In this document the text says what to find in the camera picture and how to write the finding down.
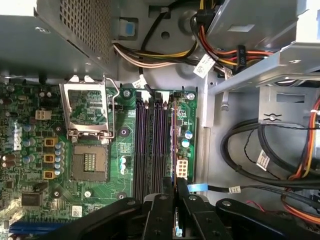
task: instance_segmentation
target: blue pcie slot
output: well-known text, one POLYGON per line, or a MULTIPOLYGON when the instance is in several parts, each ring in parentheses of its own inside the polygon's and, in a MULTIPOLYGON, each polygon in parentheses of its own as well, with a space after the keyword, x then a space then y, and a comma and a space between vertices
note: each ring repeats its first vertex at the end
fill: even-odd
POLYGON ((65 223, 41 223, 17 221, 9 227, 10 234, 21 235, 44 235, 65 225, 65 223))

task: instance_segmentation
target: green circuit board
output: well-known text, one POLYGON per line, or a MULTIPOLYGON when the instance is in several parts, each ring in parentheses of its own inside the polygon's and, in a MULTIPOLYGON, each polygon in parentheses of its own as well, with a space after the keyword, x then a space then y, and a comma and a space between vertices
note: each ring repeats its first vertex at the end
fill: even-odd
MULTIPOLYGON (((127 91, 129 97, 121 89, 116 98, 115 126, 111 127, 115 138, 101 145, 90 136, 77 143, 67 139, 59 86, 0 84, 0 239, 8 237, 8 225, 17 221, 68 223, 132 197, 137 90, 127 91)), ((108 105, 115 92, 106 89, 108 105)), ((189 92, 174 92, 180 94, 176 100, 178 153, 188 159, 187 179, 192 182, 197 97, 188 100, 189 92), (186 131, 193 137, 188 139, 189 147, 182 147, 186 131)), ((100 92, 69 92, 69 100, 72 122, 106 122, 100 92)), ((112 116, 109 109, 109 123, 112 116)), ((172 166, 166 174, 172 176, 172 166)))

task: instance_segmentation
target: motherboard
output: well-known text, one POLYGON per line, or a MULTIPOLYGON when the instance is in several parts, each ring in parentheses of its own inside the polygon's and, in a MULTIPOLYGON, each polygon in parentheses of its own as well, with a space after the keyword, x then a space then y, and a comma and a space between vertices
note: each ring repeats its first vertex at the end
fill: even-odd
POLYGON ((122 198, 143 201, 164 176, 193 181, 196 92, 102 92, 69 89, 66 112, 61 86, 0 85, 0 239, 46 234, 122 198))

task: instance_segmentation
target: ram slot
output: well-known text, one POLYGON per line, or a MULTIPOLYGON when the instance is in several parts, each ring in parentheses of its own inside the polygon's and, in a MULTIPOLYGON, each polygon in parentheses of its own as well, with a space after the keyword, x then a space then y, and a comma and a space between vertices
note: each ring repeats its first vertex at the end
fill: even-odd
POLYGON ((134 168, 133 168, 133 197, 143 202, 148 194, 147 160, 148 147, 147 136, 149 131, 149 110, 142 100, 136 101, 135 108, 135 142, 134 142, 134 168))
POLYGON ((167 103, 155 103, 153 117, 150 193, 160 193, 162 178, 166 175, 169 124, 167 103))

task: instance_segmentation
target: cable connector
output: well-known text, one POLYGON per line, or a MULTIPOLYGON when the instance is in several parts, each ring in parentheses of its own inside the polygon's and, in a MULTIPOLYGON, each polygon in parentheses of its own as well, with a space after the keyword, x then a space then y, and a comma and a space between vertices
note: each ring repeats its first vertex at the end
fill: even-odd
POLYGON ((196 13, 196 22, 204 26, 204 31, 207 32, 211 22, 213 21, 216 13, 214 9, 200 9, 196 13))

